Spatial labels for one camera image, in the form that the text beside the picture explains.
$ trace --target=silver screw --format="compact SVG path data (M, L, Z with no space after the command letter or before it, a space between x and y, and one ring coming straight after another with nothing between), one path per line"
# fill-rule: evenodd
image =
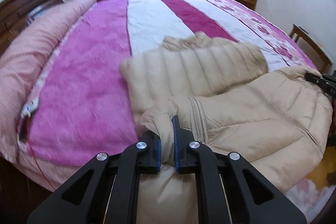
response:
M97 160L106 160L107 159L107 154L106 153L99 153L97 155Z
M232 160L239 160L240 159L240 155L236 152L230 153L230 159Z
M200 143L199 143L199 142L191 142L191 143L189 144L189 146L190 146L191 148L199 148Z
M139 149L145 149L147 147L147 144L145 142L138 142L136 146Z

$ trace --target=triangular cutout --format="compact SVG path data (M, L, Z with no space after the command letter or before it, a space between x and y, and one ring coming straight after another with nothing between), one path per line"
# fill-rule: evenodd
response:
M62 199L69 201L74 205L80 205L93 173L93 170L89 170L82 175L68 190L66 190Z
M243 170L244 177L256 205L261 205L274 198L273 193L268 190L249 170Z

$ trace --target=white stripe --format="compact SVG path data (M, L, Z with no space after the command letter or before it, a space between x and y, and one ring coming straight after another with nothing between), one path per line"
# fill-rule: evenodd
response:
M161 0L129 0L128 33L132 55L158 48L165 35L177 38L193 35Z
M288 65L277 54L271 46L269 46L263 39L257 36L249 27L244 25L231 14L221 10L215 5L206 0L184 0L190 5L194 6L208 17L217 21L232 37L240 42L250 42L257 45L264 57L266 58L268 68L270 71L277 70Z

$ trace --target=red wire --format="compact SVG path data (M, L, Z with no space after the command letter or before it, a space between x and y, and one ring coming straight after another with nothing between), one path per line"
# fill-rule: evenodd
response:
M42 176L45 178L45 180L49 183L49 185L54 189L54 191L56 190L53 186L52 186L52 184L50 183L50 181L47 179L47 177L44 175L44 173L42 172L42 170L41 170L41 168L40 168L40 166L39 166L39 164L37 163L37 160L36 160L36 157L35 157L35 155L34 155L34 151L33 151L33 148L32 148L32 146L31 146L31 143L30 143L30 140L29 140L29 131L30 131L30 117L29 116L27 116L27 135L28 135L28 145L29 145L29 148L30 148L30 150L31 150L31 153L32 153L32 155L33 155L33 159L34 159L34 161L35 161L35 163L36 163L36 165L37 165L37 167L38 167L38 169L40 170L40 172L41 172L41 174L42 174Z

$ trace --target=headboard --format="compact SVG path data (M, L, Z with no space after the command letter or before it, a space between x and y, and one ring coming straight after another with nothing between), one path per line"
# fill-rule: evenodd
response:
M0 56L36 18L62 0L4 0L0 3Z

